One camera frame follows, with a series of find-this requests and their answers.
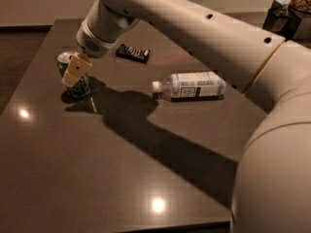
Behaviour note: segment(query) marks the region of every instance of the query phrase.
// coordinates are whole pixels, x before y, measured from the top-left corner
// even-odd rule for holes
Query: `floor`
[[[48,30],[0,29],[0,115],[47,34]]]

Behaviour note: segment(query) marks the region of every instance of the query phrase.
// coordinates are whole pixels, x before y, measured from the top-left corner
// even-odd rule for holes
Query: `bottle label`
[[[224,81],[213,72],[177,74],[177,97],[216,96]]]

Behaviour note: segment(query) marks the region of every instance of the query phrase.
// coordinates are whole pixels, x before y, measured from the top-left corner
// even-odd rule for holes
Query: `water bottle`
[[[225,92],[225,81],[211,71],[171,74],[162,81],[153,82],[153,91],[170,98],[219,96]]]

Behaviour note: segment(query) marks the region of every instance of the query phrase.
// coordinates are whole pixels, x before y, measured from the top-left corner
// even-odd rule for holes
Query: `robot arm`
[[[310,232],[311,51],[187,0],[97,0],[78,32],[101,57],[143,19],[271,110],[239,163],[232,232]]]

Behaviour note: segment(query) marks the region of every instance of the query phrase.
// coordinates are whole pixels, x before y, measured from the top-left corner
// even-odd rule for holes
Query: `can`
[[[61,77],[64,77],[65,71],[68,68],[68,65],[73,55],[73,51],[65,51],[58,56],[57,67],[61,74]],[[88,74],[84,74],[74,86],[66,86],[66,88],[68,95],[72,98],[81,99],[88,97],[90,95]]]

